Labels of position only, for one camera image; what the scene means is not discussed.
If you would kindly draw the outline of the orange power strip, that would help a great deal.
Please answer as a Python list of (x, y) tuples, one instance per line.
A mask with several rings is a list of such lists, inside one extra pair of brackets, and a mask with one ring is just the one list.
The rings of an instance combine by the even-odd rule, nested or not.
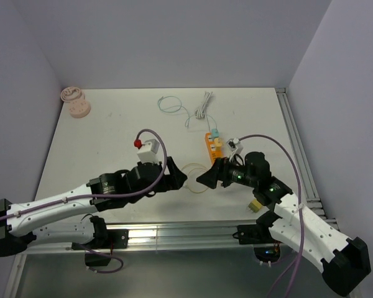
[(206, 143), (206, 147), (207, 147), (207, 150), (208, 150), (208, 154), (209, 154), (211, 164), (213, 164), (216, 161), (217, 158), (223, 158), (224, 157), (224, 154), (223, 154), (224, 142), (223, 142), (222, 147), (219, 147), (219, 148), (216, 147), (215, 144), (214, 144), (214, 139), (210, 138), (210, 132), (206, 133), (206, 135), (205, 135), (205, 143)]

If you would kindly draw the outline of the teal plug adapter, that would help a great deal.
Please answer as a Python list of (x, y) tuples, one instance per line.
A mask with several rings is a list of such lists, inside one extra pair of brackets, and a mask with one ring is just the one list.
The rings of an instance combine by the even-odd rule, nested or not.
[(211, 129), (210, 138), (212, 138), (212, 139), (219, 138), (219, 131), (218, 131), (218, 129)]

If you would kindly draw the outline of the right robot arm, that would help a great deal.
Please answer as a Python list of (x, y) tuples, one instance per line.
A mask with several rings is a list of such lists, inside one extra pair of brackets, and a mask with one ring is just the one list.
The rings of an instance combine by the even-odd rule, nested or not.
[(239, 165), (218, 158), (197, 177), (197, 182), (215, 189), (232, 183), (252, 188), (254, 197), (268, 208), (252, 225), (238, 225), (233, 237), (241, 245), (281, 242), (313, 264), (328, 287), (348, 296), (371, 272), (366, 243), (339, 232), (305, 204), (281, 180), (272, 175), (261, 152), (250, 152)]

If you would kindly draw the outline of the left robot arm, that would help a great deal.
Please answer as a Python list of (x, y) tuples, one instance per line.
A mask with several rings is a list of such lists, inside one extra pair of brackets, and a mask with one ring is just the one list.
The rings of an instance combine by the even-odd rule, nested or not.
[(139, 162), (131, 170), (102, 174), (72, 191), (39, 201), (13, 204), (0, 199), (0, 257), (46, 243), (101, 248), (108, 244), (109, 233), (96, 213), (179, 190), (186, 180), (186, 174), (168, 157), (165, 163)]

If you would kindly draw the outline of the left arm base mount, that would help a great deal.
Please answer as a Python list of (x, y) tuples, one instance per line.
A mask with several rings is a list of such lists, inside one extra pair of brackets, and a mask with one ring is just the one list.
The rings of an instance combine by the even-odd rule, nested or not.
[[(97, 248), (91, 245), (72, 243), (71, 249), (83, 250), (87, 270), (96, 274), (111, 274), (119, 272), (124, 267), (124, 261), (114, 254), (115, 249), (126, 249), (129, 239), (128, 229), (109, 230), (108, 238)], [(107, 269), (112, 260), (119, 262), (115, 269)]]

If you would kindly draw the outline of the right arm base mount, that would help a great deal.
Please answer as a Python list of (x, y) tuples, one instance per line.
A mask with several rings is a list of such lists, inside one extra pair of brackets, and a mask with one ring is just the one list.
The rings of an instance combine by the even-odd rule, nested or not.
[(276, 262), (281, 257), (280, 242), (274, 240), (268, 228), (259, 225), (238, 225), (232, 234), (240, 245), (252, 245), (255, 257), (262, 262)]

